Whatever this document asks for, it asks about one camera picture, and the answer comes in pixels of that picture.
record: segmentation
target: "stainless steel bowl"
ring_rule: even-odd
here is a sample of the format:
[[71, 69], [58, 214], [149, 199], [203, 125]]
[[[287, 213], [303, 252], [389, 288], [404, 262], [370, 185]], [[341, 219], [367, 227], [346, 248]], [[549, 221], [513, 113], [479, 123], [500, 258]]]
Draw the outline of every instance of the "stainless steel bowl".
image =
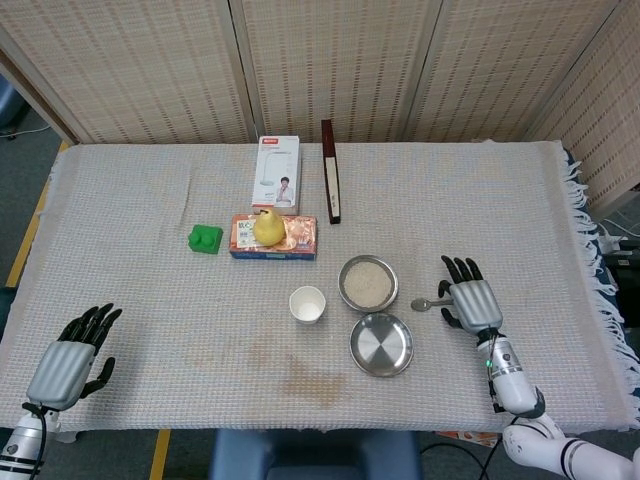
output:
[[[351, 298], [349, 298], [344, 288], [344, 281], [351, 267], [362, 262], [375, 263], [376, 265], [379, 265], [391, 280], [391, 289], [387, 294], [387, 297], [382, 303], [376, 305], [375, 307], [363, 307], [356, 304]], [[393, 303], [393, 301], [396, 299], [396, 296], [398, 295], [398, 277], [396, 276], [396, 273], [391, 268], [391, 265], [389, 265], [381, 258], [376, 257], [375, 255], [359, 255], [357, 257], [353, 257], [351, 260], [345, 263], [340, 270], [340, 276], [338, 277], [338, 286], [340, 288], [340, 296], [345, 301], [345, 303], [354, 310], [358, 310], [364, 313], [374, 313], [384, 310]]]
[[387, 313], [370, 313], [353, 327], [349, 343], [356, 364], [369, 375], [392, 377], [413, 358], [411, 331]]

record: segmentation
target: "metal spoon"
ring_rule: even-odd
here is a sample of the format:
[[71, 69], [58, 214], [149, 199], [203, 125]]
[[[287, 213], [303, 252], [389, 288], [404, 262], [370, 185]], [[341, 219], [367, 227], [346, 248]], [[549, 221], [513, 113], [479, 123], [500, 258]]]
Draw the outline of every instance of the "metal spoon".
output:
[[426, 298], [416, 298], [411, 302], [411, 308], [416, 312], [426, 312], [431, 307], [441, 307], [444, 305], [453, 305], [453, 300], [450, 298], [445, 300], [427, 300]]

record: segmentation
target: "table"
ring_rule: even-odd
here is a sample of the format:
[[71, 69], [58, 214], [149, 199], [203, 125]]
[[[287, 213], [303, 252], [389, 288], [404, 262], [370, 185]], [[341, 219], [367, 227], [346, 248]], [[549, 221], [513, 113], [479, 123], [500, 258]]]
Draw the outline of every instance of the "table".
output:
[[[633, 424], [608, 317], [594, 310], [559, 144], [337, 148], [339, 226], [328, 225], [320, 146], [302, 148], [301, 213], [319, 220], [313, 263], [204, 259], [186, 247], [194, 223], [226, 227], [225, 243], [232, 214], [249, 210], [254, 146], [71, 149], [54, 177], [11, 340], [2, 344], [3, 402], [19, 409], [30, 368], [71, 316], [87, 302], [116, 299], [125, 316], [97, 361], [116, 356], [112, 383], [65, 413], [68, 429], [498, 431], [509, 419], [491, 410], [474, 339], [450, 330], [437, 310], [408, 306], [435, 294], [446, 277], [438, 257], [448, 254], [480, 262], [504, 331], [563, 428]], [[548, 251], [537, 252], [540, 245]], [[348, 353], [359, 316], [340, 300], [336, 278], [361, 253], [395, 267], [400, 293], [390, 311], [414, 334], [413, 364], [393, 379], [367, 377]], [[292, 323], [286, 307], [305, 283], [328, 300], [314, 330]], [[37, 337], [28, 334], [34, 328]], [[8, 375], [17, 363], [24, 374]]]

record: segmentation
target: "paper cup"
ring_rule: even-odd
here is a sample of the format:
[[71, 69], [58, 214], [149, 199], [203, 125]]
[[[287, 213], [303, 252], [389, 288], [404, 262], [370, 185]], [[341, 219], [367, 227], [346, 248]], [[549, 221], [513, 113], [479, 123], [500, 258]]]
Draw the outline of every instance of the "paper cup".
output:
[[300, 323], [316, 323], [327, 301], [324, 295], [316, 287], [306, 285], [298, 288], [289, 297], [289, 310]]

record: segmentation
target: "green toy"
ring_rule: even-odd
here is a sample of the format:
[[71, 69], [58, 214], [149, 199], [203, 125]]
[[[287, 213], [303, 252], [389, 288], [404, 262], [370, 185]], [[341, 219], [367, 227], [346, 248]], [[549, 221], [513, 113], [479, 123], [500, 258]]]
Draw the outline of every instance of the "green toy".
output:
[[194, 225], [189, 234], [189, 248], [194, 252], [218, 253], [222, 229], [220, 227], [208, 227], [206, 225]]

